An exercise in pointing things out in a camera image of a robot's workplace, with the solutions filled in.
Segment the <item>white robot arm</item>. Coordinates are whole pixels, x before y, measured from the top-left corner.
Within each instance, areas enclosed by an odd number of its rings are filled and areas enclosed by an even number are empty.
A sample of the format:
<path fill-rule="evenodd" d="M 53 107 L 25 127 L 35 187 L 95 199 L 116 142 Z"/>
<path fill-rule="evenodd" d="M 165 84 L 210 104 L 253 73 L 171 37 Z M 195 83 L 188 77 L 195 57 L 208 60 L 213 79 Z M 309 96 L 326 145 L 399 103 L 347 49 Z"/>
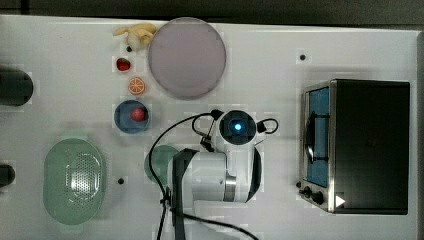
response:
<path fill-rule="evenodd" d="M 226 234 L 211 227 L 233 226 L 197 216 L 194 203 L 246 203 L 261 184 L 262 159 L 257 145 L 269 133 L 265 122 L 255 121 L 241 110 L 213 110 L 208 115 L 213 118 L 211 131 L 200 134 L 205 150 L 185 148 L 168 165 L 173 240 L 226 240 Z"/>

